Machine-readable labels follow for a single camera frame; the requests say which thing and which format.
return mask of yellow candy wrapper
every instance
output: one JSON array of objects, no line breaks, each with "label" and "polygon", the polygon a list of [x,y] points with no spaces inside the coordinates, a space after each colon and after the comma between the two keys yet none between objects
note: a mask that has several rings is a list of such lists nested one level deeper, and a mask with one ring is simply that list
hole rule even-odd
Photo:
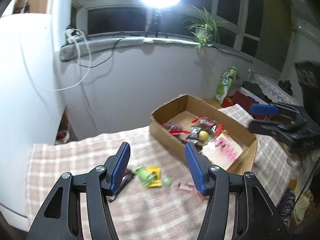
[{"label": "yellow candy wrapper", "polygon": [[147,172],[154,173],[157,177],[157,179],[153,181],[151,184],[149,184],[147,187],[160,187],[162,185],[162,182],[160,179],[160,170],[161,168],[159,166],[147,167]]}]

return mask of brown cardboard box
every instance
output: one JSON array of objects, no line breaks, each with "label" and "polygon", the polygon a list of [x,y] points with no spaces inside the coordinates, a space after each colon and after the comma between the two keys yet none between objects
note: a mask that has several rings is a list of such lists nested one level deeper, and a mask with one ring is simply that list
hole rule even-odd
[{"label": "brown cardboard box", "polygon": [[232,138],[246,146],[243,154],[228,169],[228,172],[244,174],[250,171],[256,156],[257,138],[237,121],[219,112],[208,103],[190,95],[183,95],[164,104],[151,114],[150,133],[171,153],[185,162],[184,144],[163,129],[165,122],[177,122],[190,131],[191,122],[197,116],[206,116],[223,124]]}]

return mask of striped fabric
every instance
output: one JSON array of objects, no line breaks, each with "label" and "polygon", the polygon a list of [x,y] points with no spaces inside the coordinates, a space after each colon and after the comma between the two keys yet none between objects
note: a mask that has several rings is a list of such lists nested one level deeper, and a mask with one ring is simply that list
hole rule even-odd
[{"label": "striped fabric", "polygon": [[[247,126],[251,116],[239,105],[221,109]],[[286,154],[268,136],[258,135],[257,156],[252,171],[277,205],[287,188],[290,168]],[[176,189],[181,179],[192,182],[188,168],[174,158],[149,134],[149,127],[101,134],[79,142],[50,146],[35,144],[30,154],[26,178],[28,220],[31,224],[47,194],[65,171],[73,175],[89,172],[114,155],[122,142],[131,146],[128,167],[161,166],[161,176],[173,178],[171,187],[146,188],[134,179],[109,204],[120,240],[123,239],[190,239],[197,238],[206,204],[198,195]],[[225,239],[231,239],[234,220],[234,195],[230,195]],[[84,239],[91,239],[85,194],[81,196]]]}]

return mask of yellow ball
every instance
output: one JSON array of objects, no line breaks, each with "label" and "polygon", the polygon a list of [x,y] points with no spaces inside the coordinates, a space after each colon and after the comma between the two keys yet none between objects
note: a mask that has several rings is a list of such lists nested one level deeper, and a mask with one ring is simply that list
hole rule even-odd
[{"label": "yellow ball", "polygon": [[208,137],[209,137],[209,134],[206,131],[201,131],[198,135],[198,138],[204,142],[208,139]]}]

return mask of silver screw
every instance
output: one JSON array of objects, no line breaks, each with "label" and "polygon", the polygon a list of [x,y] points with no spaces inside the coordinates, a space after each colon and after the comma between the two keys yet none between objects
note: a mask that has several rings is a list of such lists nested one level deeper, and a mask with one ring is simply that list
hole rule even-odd
[{"label": "silver screw", "polygon": [[102,165],[96,167],[96,171],[97,171],[97,172],[102,172],[102,171],[104,171],[105,169],[106,169],[106,168],[105,168],[104,166],[102,166]]},{"label": "silver screw", "polygon": [[62,174],[61,177],[62,177],[63,179],[67,179],[67,178],[70,177],[70,173],[69,173],[69,172],[65,172],[65,173]]},{"label": "silver screw", "polygon": [[245,175],[249,179],[252,179],[254,177],[254,174],[251,171],[248,171]]},{"label": "silver screw", "polygon": [[211,169],[212,171],[218,171],[218,170],[220,170],[220,167],[217,166],[217,165],[212,165],[212,166],[210,167],[210,169]]}]

